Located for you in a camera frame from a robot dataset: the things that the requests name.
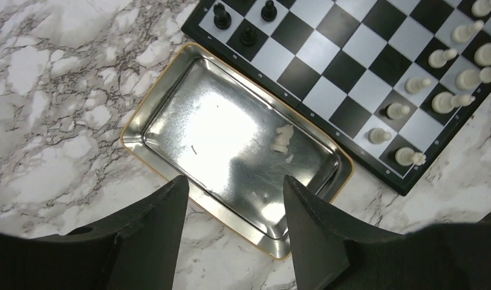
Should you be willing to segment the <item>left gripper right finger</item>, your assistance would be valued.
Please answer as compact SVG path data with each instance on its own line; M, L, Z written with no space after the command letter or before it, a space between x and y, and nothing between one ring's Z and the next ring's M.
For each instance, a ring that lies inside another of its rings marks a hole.
M491 212L397 234L324 202L292 176L283 194L299 289L491 289Z

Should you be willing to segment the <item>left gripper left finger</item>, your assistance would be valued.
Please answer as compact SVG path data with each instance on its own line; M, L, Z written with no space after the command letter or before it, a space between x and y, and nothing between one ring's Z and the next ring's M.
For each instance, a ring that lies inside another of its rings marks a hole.
M180 175L66 235L0 232L0 289L171 289L188 197Z

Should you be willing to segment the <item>white piece corner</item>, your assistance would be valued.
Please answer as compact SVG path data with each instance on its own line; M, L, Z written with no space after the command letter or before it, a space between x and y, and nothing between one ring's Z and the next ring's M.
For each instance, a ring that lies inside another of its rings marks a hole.
M422 166L426 162L426 155L410 147L402 147L395 152L395 161L401 166Z

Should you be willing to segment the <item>white pawn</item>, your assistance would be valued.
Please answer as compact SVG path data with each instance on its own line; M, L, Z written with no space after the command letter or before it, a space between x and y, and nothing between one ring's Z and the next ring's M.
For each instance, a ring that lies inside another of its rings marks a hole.
M432 68L442 68L449 61L454 59L458 51L454 48L446 50L435 50L428 57L428 64Z
M491 0L476 0L471 6L471 12L478 18L488 15L491 12Z
M368 140L372 144L382 144L391 140L392 134L383 128L375 127L368 133Z
M432 99L432 109L439 114L448 114L454 109L471 105L475 97L469 94L454 95L450 92L441 92Z
M471 24L463 24L457 26L452 34L451 38L456 43L467 42L474 34L478 33L484 28L484 21L475 21Z

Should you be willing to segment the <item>white knight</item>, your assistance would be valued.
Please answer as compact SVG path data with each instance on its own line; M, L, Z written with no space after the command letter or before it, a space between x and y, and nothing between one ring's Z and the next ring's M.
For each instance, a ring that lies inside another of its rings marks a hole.
M294 127L291 124L286 124L283 127L276 128L276 133L277 136L271 144L271 150L286 155L288 153L287 146L290 144L290 139L294 134Z

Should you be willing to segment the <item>white chess piece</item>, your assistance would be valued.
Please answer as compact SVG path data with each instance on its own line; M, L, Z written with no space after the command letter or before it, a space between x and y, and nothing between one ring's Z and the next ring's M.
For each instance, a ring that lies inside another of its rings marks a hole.
M386 108L386 116L392 120L398 120L410 113L411 109L408 105L401 103L392 103Z
M431 86L432 80L426 77L412 77L405 83L405 91L408 94L418 94L423 89Z

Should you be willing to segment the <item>white piece back row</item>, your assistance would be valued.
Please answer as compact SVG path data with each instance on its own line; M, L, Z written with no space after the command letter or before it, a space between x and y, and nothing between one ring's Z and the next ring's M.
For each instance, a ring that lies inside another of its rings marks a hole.
M491 67L481 70L467 69L456 77L456 86L463 90L475 89L482 83L491 83Z
M491 42L480 46L475 51L474 61L479 66L491 66Z

